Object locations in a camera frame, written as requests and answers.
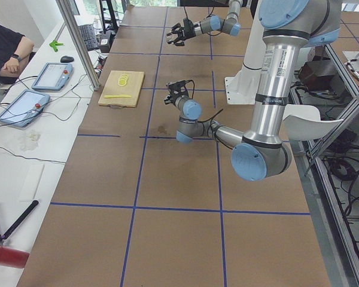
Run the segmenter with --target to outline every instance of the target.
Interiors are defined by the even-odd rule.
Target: computer mouse
[[[60,63],[70,63],[73,61],[74,61],[74,58],[71,56],[62,56],[60,59]]]

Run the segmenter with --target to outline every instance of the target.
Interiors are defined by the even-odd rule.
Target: white desk
[[[57,53],[49,47],[49,43],[55,38],[61,24],[62,22],[55,27],[20,76],[20,78],[25,78],[38,75],[46,62],[59,62],[60,58],[64,55],[73,56],[75,61],[72,62],[74,71],[71,75],[71,79],[61,91],[49,93],[52,99],[56,99],[66,93],[76,85],[80,76],[85,74],[85,70],[67,28],[64,29],[58,39],[58,42],[64,43],[64,46],[59,46]],[[97,52],[91,51],[90,58],[92,62],[95,63],[98,58]],[[25,80],[25,83],[30,87],[33,81],[34,78]],[[25,86],[23,84],[16,84],[8,92],[3,102],[12,102],[24,89]],[[85,76],[79,86],[74,90],[82,99],[68,121],[60,121],[53,115],[42,114],[23,129],[1,126],[0,146],[25,157],[66,161],[77,135],[78,126],[84,117],[90,97],[92,96],[92,90],[88,77]],[[44,111],[54,113],[64,119],[72,113],[78,100],[78,96],[69,92],[64,97],[48,104]],[[36,141],[36,146],[33,146],[30,150],[24,150],[24,139],[27,138],[30,133],[39,135],[39,139]],[[38,230],[44,219],[64,165],[46,161],[25,160],[0,149],[0,232],[2,234],[31,203],[20,202],[19,194],[30,166],[40,163],[44,163],[45,166],[35,194],[35,199],[39,201],[39,205],[23,221],[10,238],[4,242],[6,246],[26,252],[32,250]],[[23,269],[0,266],[0,286],[16,286],[22,271]]]

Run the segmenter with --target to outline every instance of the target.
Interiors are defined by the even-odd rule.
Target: robotic hand
[[[230,9],[226,19],[213,15],[193,23],[189,18],[184,18],[184,26],[182,27],[180,23],[174,25],[172,30],[166,34],[166,42],[176,46],[185,46],[185,40],[216,30],[232,36],[238,35],[241,28],[241,25],[238,23],[239,11],[241,7],[246,6],[247,1],[216,0],[216,2],[222,4],[229,3]]]
[[[250,129],[240,132],[213,119],[198,121],[202,108],[188,96],[189,81],[181,81],[168,84],[165,99],[181,111],[177,139],[189,143],[193,137],[208,136],[233,148],[232,165],[248,181],[284,172],[292,158],[279,130],[299,50],[335,41],[341,8],[341,0],[263,0],[259,19],[266,54]]]

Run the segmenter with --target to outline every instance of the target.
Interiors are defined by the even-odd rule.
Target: green object
[[[57,49],[57,46],[62,46],[63,43],[58,43],[56,40],[53,40],[51,43],[49,43],[49,46],[53,48],[55,52],[57,52],[59,49]]]

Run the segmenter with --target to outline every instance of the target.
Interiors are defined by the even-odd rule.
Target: black watch
[[[22,60],[22,58],[18,54],[13,53],[11,57],[17,59],[19,62]]]

